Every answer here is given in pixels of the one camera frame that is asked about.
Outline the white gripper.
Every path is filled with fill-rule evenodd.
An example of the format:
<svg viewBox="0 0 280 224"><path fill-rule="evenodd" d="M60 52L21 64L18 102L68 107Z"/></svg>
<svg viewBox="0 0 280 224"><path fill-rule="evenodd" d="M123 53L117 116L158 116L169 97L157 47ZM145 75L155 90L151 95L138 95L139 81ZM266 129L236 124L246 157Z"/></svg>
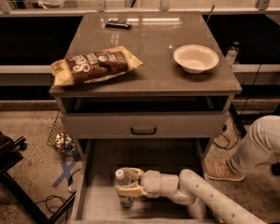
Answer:
<svg viewBox="0 0 280 224"><path fill-rule="evenodd" d="M149 170L143 172L138 168L123 167L121 168L120 177L127 177L131 181L138 181L141 178L140 186L123 187L116 186L118 195L122 196L147 196L148 198L168 197L176 194L178 190L179 178L177 175L162 174L159 171Z"/></svg>

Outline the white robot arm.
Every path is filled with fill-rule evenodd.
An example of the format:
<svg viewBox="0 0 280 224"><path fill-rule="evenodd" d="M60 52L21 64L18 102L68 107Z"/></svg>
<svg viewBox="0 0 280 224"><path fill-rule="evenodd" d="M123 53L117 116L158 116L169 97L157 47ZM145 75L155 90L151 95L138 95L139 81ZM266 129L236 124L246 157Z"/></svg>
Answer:
<svg viewBox="0 0 280 224"><path fill-rule="evenodd" d="M114 186L121 203L132 197L146 196L165 197L173 203L189 206L199 199L226 224L267 224L190 169L182 170L179 175L168 175L123 167L115 172Z"/></svg>

